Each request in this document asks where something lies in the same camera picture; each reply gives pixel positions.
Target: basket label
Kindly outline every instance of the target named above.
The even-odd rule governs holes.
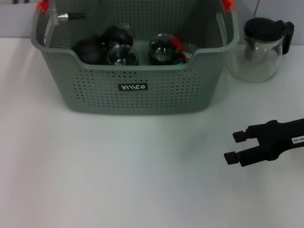
[[[148,90],[148,83],[127,83],[118,84],[119,91],[140,91]]]

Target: gray plastic basket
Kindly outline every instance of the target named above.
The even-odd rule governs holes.
[[[35,15],[31,41],[41,50],[68,107],[96,114],[178,114],[208,106],[224,67],[227,51],[238,42],[236,13],[221,0],[65,0],[58,12],[90,12],[89,19],[52,25],[49,14]],[[80,39],[102,34],[117,22],[136,34],[140,66],[87,65],[71,47]],[[178,35],[199,46],[189,63],[149,66],[148,42],[160,33]],[[119,84],[148,90],[119,91]]]

